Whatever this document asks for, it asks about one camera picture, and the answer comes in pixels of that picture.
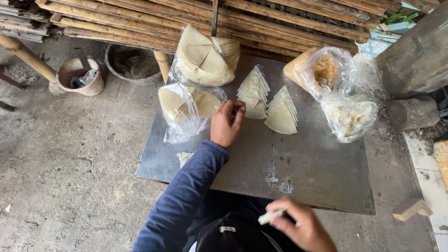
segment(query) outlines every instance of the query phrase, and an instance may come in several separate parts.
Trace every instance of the concrete floor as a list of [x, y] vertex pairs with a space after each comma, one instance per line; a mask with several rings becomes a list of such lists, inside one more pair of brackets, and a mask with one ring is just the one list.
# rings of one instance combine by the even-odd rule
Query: concrete floor
[[[97, 58], [107, 46], [68, 37], [26, 44], [54, 69], [76, 57], [75, 46]], [[142, 87], [110, 74], [97, 96], [55, 96], [20, 59], [2, 48], [0, 58], [16, 80], [39, 77], [25, 91], [0, 83], [0, 100], [17, 107], [0, 111], [0, 251], [129, 251], [166, 187], [135, 177], [161, 84]], [[381, 109], [387, 97], [373, 59], [355, 60], [357, 92]], [[421, 197], [403, 136], [380, 116], [365, 141], [376, 216], [315, 210], [339, 251], [438, 251], [428, 217], [400, 222], [391, 214]]]

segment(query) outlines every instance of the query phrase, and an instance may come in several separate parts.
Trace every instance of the metal table top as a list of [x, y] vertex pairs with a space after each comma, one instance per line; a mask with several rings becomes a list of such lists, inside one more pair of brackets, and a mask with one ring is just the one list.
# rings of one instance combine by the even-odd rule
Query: metal table top
[[[286, 85], [297, 107], [297, 133], [274, 132], [264, 120], [245, 118], [237, 140], [228, 149], [230, 161], [211, 188], [278, 199], [288, 194], [307, 205], [339, 211], [375, 214], [364, 139], [339, 143], [325, 114], [310, 94], [283, 74], [285, 63], [242, 55], [237, 74], [223, 86], [229, 99], [254, 65], [263, 66], [271, 88], [268, 101]], [[138, 165], [136, 176], [170, 182], [180, 169], [179, 152], [194, 152], [210, 129], [187, 143], [163, 143], [168, 125], [160, 107]]]

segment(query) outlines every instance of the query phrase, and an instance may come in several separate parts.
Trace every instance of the sleeve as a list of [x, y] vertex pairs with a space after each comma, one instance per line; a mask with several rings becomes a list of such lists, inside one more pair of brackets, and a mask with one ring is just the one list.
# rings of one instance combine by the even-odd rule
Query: sleeve
[[228, 160], [224, 148], [204, 140], [148, 214], [132, 251], [182, 251], [187, 242], [186, 230], [193, 223], [215, 176]]

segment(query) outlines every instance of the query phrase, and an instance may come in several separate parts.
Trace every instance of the plastic bag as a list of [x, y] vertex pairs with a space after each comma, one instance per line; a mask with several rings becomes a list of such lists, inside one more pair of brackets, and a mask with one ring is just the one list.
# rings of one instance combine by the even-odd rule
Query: plastic bag
[[358, 75], [350, 53], [336, 47], [311, 48], [288, 63], [283, 71], [318, 102], [326, 93], [348, 95]]
[[184, 143], [210, 126], [220, 103], [227, 100], [220, 87], [176, 82], [159, 89], [159, 101], [168, 129], [164, 142]]
[[222, 86], [235, 78], [239, 59], [238, 40], [206, 37], [187, 25], [168, 75], [173, 82], [191, 80], [204, 86]]
[[320, 106], [327, 117], [328, 126], [341, 143], [360, 139], [378, 114], [377, 105], [364, 95], [327, 94], [323, 96]]
[[81, 81], [84, 84], [83, 87], [92, 83], [93, 79], [95, 79], [96, 71], [98, 71], [98, 70], [90, 69], [84, 76], [79, 78], [79, 81]]

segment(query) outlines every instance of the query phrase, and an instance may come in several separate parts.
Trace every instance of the fingers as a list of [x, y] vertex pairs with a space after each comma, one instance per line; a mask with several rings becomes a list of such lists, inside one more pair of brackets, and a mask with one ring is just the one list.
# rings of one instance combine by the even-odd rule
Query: fingers
[[234, 107], [239, 108], [246, 105], [246, 103], [240, 101], [240, 100], [228, 100], [226, 104], [224, 104], [224, 107], [221, 109], [221, 111], [224, 114], [230, 115], [232, 113], [232, 110]]
[[287, 235], [289, 238], [296, 237], [297, 228], [294, 226], [294, 224], [288, 220], [285, 217], [276, 217], [273, 218], [269, 224], [276, 229], [282, 231], [285, 235]]
[[313, 216], [313, 213], [307, 207], [302, 204], [293, 202], [287, 196], [273, 201], [266, 207], [266, 211], [268, 212], [274, 212], [281, 209], [285, 210], [299, 225], [303, 220]]
[[246, 106], [241, 106], [238, 111], [237, 115], [235, 116], [235, 121], [233, 122], [233, 126], [240, 127], [243, 123], [244, 115], [246, 114]]
[[218, 107], [218, 111], [221, 111], [226, 103], [227, 103], [226, 100], [221, 102], [220, 106]]

